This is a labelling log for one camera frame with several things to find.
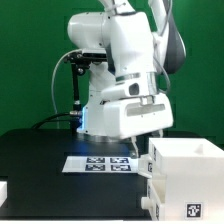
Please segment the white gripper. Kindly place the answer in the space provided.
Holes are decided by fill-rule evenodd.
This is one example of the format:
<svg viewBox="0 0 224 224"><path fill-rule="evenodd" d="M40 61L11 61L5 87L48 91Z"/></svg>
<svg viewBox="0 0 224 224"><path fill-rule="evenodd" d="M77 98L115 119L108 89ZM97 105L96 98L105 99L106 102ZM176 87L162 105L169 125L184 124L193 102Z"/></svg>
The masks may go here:
<svg viewBox="0 0 224 224"><path fill-rule="evenodd" d="M152 132L152 137L163 138L163 130L173 125L168 97L159 93L149 98L129 98L107 102L103 109L106 135L112 139L131 137L132 158L139 158L136 137Z"/></svg>

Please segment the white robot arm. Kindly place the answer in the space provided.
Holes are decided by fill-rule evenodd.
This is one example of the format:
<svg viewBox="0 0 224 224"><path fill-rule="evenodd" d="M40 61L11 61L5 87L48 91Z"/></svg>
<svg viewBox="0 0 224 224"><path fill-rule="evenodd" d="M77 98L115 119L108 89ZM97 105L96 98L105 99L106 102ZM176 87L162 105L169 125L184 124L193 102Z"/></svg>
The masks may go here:
<svg viewBox="0 0 224 224"><path fill-rule="evenodd" d="M173 0L148 0L156 30L144 12L128 0L98 0L102 12L72 16L67 32L78 47L78 73L90 71L89 99L82 109L80 138L95 142L135 141L146 133L162 134L173 125L167 92L157 87L186 58L173 15Z"/></svg>

